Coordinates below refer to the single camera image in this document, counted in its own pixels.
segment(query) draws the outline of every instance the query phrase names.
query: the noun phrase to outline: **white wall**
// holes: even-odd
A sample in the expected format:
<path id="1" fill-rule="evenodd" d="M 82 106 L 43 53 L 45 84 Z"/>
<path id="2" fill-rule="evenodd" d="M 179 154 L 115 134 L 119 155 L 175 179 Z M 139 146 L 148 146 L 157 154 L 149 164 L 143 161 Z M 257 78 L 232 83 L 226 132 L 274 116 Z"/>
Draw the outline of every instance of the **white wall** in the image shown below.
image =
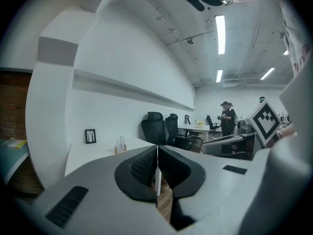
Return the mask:
<path id="1" fill-rule="evenodd" d="M 185 115 L 194 119 L 194 112 L 175 109 L 159 104 L 143 102 L 113 95 L 72 91 L 71 140 L 74 143 L 85 143 L 85 129 L 95 129 L 97 142 L 101 139 L 119 136 L 134 136 L 145 140 L 141 121 L 146 119 L 147 112 L 160 112 L 163 118 L 171 113 L 179 117 L 179 124 L 184 123 Z"/>
<path id="2" fill-rule="evenodd" d="M 45 188 L 65 173 L 66 100 L 72 77 L 72 67 L 37 62 L 28 88 L 25 123 L 29 153 Z"/>
<path id="3" fill-rule="evenodd" d="M 1 43 L 0 67 L 33 70 L 42 31 L 70 5 L 82 0 L 28 0 L 16 14 Z"/>
<path id="4" fill-rule="evenodd" d="M 177 60 L 146 25 L 119 6 L 104 10 L 86 34 L 74 68 L 195 108 L 195 89 Z"/>
<path id="5" fill-rule="evenodd" d="M 199 88 L 197 94 L 197 121 L 204 121 L 210 115 L 213 122 L 218 122 L 217 115 L 222 113 L 221 103 L 231 102 L 237 116 L 246 118 L 258 106 L 260 97 L 264 96 L 277 114 L 282 114 L 285 108 L 278 96 L 282 89 L 250 89 L 250 88 Z"/>

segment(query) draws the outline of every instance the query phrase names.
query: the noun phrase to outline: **desk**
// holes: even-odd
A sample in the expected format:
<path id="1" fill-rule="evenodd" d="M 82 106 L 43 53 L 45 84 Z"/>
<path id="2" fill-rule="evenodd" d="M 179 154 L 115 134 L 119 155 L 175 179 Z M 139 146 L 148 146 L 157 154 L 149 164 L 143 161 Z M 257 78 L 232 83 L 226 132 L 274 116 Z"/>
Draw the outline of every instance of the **desk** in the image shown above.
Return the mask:
<path id="1" fill-rule="evenodd" d="M 207 234 L 207 230 L 211 234 L 237 234 L 263 179 L 269 149 L 258 152 L 253 161 L 244 161 L 201 155 L 171 146 L 166 148 L 198 163 L 206 174 L 206 180 L 193 196 L 178 200 L 181 213 L 195 221 L 179 232 L 165 221 L 154 203 L 131 199 L 120 190 L 114 179 L 118 165 L 145 148 L 84 165 L 47 189 L 36 199 L 32 208 L 38 217 L 47 220 L 44 216 L 68 193 L 70 187 L 83 186 L 89 192 L 66 224 L 65 232 L 70 234 L 100 235 L 106 231 L 112 235 L 191 235 Z M 247 172 L 242 175 L 224 170 L 225 165 L 245 168 Z"/>
<path id="2" fill-rule="evenodd" d="M 2 143 L 5 141 L 7 140 L 0 140 L 0 168 L 1 174 L 3 175 L 3 181 L 5 184 L 7 184 L 17 168 L 19 168 L 24 160 L 28 157 L 29 152 L 27 144 L 25 144 L 20 149 L 15 149 L 6 145 L 2 145 Z"/>
<path id="3" fill-rule="evenodd" d="M 211 130 L 209 125 L 206 125 L 204 128 L 198 128 L 193 124 L 181 124 L 178 128 L 182 129 L 182 130 L 207 133 L 208 135 L 209 135 L 209 133 L 218 133 L 219 134 L 222 132 L 221 128 L 218 128 L 215 131 Z"/>
<path id="4" fill-rule="evenodd" d="M 72 143 L 69 149 L 67 157 L 67 165 L 65 168 L 65 176 L 69 175 L 74 170 L 78 169 L 82 165 L 104 157 L 115 155 L 114 146 L 115 142 L 119 140 L 119 137 L 112 138 L 108 141 L 100 141 L 97 143 Z M 126 136 L 124 137 L 127 150 L 133 150 L 137 148 L 152 146 L 154 144 L 146 142 L 144 140 Z M 156 192 L 160 195 L 161 188 L 161 172 L 159 168 L 156 170 Z"/>

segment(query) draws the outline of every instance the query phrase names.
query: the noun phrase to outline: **wooden floor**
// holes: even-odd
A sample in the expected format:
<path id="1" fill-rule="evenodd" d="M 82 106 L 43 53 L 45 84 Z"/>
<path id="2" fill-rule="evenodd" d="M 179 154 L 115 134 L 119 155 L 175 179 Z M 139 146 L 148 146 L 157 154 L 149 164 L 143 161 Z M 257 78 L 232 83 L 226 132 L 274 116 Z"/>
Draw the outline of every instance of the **wooden floor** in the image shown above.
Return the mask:
<path id="1" fill-rule="evenodd" d="M 206 138 L 204 136 L 200 136 L 200 137 L 204 141 L 206 141 Z M 196 140 L 195 144 L 189 151 L 200 153 L 200 146 L 201 146 L 201 141 Z M 169 185 L 167 184 L 164 177 L 162 176 L 161 194 L 157 198 L 157 208 L 159 212 L 163 215 L 163 217 L 167 220 L 167 222 L 170 222 L 172 203 L 173 203 L 173 192 L 171 188 L 169 187 Z"/>

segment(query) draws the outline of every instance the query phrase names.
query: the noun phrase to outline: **concrete ceiling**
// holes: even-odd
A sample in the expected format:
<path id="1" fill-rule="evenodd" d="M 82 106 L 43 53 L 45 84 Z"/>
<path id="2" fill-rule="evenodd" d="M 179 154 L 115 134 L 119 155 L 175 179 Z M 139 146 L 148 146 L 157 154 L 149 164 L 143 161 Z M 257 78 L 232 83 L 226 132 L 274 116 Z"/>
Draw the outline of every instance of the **concrete ceiling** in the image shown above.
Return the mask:
<path id="1" fill-rule="evenodd" d="M 152 30 L 177 58 L 195 87 L 215 84 L 217 70 L 229 87 L 284 86 L 293 77 L 284 56 L 281 9 L 274 0 L 255 0 L 199 12 L 185 0 L 119 0 Z M 215 16 L 224 15 L 225 54 L 218 55 Z M 270 67 L 268 78 L 260 78 Z"/>

